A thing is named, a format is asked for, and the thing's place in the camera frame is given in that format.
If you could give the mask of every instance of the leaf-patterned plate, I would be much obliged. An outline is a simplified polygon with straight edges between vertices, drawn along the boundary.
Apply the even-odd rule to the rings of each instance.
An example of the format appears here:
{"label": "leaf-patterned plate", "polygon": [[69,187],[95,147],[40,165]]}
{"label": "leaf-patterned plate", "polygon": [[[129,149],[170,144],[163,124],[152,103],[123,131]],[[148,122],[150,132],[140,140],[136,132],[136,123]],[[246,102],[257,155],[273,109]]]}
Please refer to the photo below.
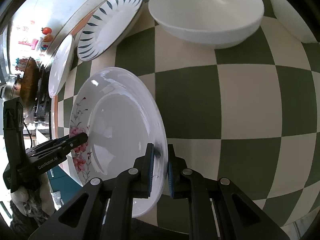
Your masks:
{"label": "leaf-patterned plate", "polygon": [[117,45],[139,18],[142,0],[107,0],[86,23],[78,44],[81,61],[90,61]]}
{"label": "leaf-patterned plate", "polygon": [[132,216],[151,210],[163,190],[168,147],[160,112],[142,81],[117,67],[105,68],[87,79],[73,103],[69,136],[81,132],[89,139],[71,151],[69,169],[82,185],[96,177],[115,178],[145,154],[147,143],[155,145],[161,156],[155,156],[151,196],[134,199]]}

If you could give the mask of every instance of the black cable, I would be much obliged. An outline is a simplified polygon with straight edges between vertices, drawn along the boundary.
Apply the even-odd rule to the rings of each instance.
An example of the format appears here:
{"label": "black cable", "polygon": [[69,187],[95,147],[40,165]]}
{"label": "black cable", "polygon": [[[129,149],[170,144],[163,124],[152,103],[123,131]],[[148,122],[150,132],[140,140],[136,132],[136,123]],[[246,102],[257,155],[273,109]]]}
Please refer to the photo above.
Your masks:
{"label": "black cable", "polygon": [[23,122],[23,124],[24,124],[24,126],[26,127],[27,132],[28,132],[28,134],[29,134],[29,137],[30,137],[30,140],[31,140],[31,146],[30,146],[30,148],[32,148],[33,144],[32,144],[31,134],[30,134],[30,132],[29,132],[29,130],[28,130],[28,128],[27,128],[27,126],[26,126],[26,123],[25,123],[25,122]]}

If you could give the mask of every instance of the pot handle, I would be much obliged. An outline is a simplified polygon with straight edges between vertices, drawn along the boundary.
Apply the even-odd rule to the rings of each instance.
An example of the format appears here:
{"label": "pot handle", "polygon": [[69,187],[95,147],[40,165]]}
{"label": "pot handle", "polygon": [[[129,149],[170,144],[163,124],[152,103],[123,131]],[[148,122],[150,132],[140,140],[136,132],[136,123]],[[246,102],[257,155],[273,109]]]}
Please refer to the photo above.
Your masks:
{"label": "pot handle", "polygon": [[1,88],[1,91],[0,91],[0,98],[1,98],[1,99],[3,99],[3,98],[2,98],[2,90],[3,90],[4,88],[5,88],[5,87],[2,87],[2,88]]}

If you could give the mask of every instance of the bowl rim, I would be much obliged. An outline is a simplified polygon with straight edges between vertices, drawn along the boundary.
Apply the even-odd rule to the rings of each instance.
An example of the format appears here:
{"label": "bowl rim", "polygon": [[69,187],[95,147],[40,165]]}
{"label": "bowl rim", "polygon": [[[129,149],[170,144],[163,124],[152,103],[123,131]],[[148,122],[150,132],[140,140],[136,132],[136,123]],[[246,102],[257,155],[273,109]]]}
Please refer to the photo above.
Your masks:
{"label": "bowl rim", "polygon": [[259,15],[259,17],[257,17],[254,21],[251,21],[245,25],[242,25],[242,26],[239,26],[237,28],[232,28],[232,29],[225,29],[225,30],[217,30],[217,31],[209,31],[209,30],[198,30],[198,29],[189,29],[189,28],[183,28],[183,27],[178,27],[178,26],[174,26],[174,25],[170,25],[168,23],[165,23],[161,20],[159,20],[157,17],[154,16],[154,14],[151,12],[150,10],[150,1],[148,2],[148,10],[149,10],[149,13],[150,15],[153,17],[153,19],[158,22],[160,25],[163,25],[165,27],[168,27],[168,28],[172,28],[172,29],[175,29],[175,30],[181,30],[181,31],[187,31],[187,32],[193,32],[193,33],[225,33],[225,32],[233,32],[233,31],[239,31],[239,30],[243,30],[243,29],[246,29],[247,27],[249,26],[252,26],[252,25],[255,25],[257,22],[260,22],[261,19],[263,18],[264,16],[264,11],[265,11],[265,8],[264,8],[264,3],[262,0],[257,0],[255,3],[259,2],[260,5],[262,5],[262,11]]}

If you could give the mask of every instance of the checkered tablecloth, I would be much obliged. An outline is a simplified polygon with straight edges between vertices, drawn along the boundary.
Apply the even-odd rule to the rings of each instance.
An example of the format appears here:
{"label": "checkered tablecloth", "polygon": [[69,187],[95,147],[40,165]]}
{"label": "checkered tablecloth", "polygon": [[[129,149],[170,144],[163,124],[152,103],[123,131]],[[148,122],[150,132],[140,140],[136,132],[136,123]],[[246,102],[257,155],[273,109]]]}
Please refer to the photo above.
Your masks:
{"label": "checkered tablecloth", "polygon": [[[320,44],[302,44],[263,0],[261,27],[243,43],[214,50],[175,38],[143,13],[116,48],[92,62],[75,56],[58,95],[58,135],[69,133],[73,102],[95,72],[137,75],[159,107],[168,143],[188,167],[227,177],[278,225],[320,205]],[[167,189],[156,224],[188,232],[188,202]]]}

